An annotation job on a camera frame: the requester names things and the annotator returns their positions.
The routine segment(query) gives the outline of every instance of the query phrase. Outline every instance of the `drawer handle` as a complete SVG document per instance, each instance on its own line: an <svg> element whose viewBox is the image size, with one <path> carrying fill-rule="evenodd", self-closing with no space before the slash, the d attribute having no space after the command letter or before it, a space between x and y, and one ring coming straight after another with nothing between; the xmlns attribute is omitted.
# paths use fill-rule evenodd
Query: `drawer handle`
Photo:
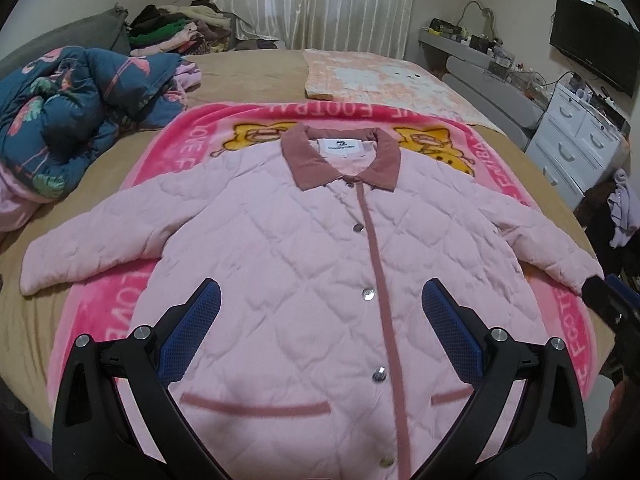
<svg viewBox="0 0 640 480"><path fill-rule="evenodd" d="M591 134L591 142L593 142L593 145L598 148L599 150L601 150L602 148L604 148L604 144L601 143L598 139L596 139L593 134Z"/></svg>
<svg viewBox="0 0 640 480"><path fill-rule="evenodd" d="M542 168L542 174L544 176L546 176L546 166L544 166ZM556 179L554 179L553 177L551 177L550 180L549 180L549 184L551 184L552 186L557 186L558 185L558 181Z"/></svg>
<svg viewBox="0 0 640 480"><path fill-rule="evenodd" d="M560 106L560 113L564 115L567 119L571 119L574 115L571 112L567 112L562 105Z"/></svg>
<svg viewBox="0 0 640 480"><path fill-rule="evenodd" d="M564 146L562 145L562 142L558 142L558 151L560 152L560 155L562 155L562 158L567 162L573 162L575 160L575 157L571 153L569 153L569 155L564 153Z"/></svg>

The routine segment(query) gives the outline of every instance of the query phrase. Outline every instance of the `size tag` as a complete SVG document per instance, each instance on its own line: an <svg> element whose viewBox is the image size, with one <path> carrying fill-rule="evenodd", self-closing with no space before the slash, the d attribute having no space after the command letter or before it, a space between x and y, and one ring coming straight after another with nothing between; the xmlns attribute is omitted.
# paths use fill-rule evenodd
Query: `size tag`
<svg viewBox="0 0 640 480"><path fill-rule="evenodd" d="M355 139L318 139L321 155L362 155L364 148L361 140Z"/></svg>

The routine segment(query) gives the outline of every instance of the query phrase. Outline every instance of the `bed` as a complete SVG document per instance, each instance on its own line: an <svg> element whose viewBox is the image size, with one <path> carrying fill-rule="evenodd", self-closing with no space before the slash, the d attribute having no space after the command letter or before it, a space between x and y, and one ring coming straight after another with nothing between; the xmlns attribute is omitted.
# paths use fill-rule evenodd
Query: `bed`
<svg viewBox="0 0 640 480"><path fill-rule="evenodd" d="M190 94L194 107L210 102L298 102L304 100L308 65L300 51L257 50L209 54L193 58L203 73L200 88ZM537 202L542 212L583 249L593 250L574 215L540 171L506 136L475 126L504 159ZM46 396L46 375L56 329L69 286L55 286L32 298L18 290L20 265L28 244L66 220L88 211L113 194L157 135L141 131L120 140L86 172L80 186L64 201L43 206L21 231L0 245L0 376L14 394L50 426L52 413ZM598 366L613 346L613 333L591 314Z"/></svg>

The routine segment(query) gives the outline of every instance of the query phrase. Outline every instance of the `brown placket trim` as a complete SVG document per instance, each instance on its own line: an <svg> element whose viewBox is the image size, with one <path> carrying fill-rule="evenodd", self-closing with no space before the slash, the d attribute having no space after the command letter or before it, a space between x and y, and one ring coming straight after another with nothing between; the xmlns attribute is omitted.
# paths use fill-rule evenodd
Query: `brown placket trim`
<svg viewBox="0 0 640 480"><path fill-rule="evenodd" d="M373 226L371 213L364 198L364 185L356 180L356 194L364 225L369 241L369 254L373 266L373 274L376 280L376 290L378 292L378 303L380 304L380 321L382 322L382 338L385 342L386 355L389 359L389 373L391 379L391 393L394 403L394 416L396 419L396 436L398 438L398 479L408 480L411 477L411 447L409 440L409 425L406 416L406 397L404 393L404 380L402 378L402 364L398 351L398 342L394 331L393 319L391 316L391 302L389 291L386 288L385 273L380 260L380 248L378 238Z"/></svg>

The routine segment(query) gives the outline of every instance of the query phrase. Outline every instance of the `flat screen tv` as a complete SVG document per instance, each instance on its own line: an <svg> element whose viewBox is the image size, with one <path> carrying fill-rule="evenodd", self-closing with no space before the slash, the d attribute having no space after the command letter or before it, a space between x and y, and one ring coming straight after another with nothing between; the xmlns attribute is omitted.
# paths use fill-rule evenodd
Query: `flat screen tv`
<svg viewBox="0 0 640 480"><path fill-rule="evenodd" d="M640 66L640 33L581 0L558 0L551 45L632 97Z"/></svg>

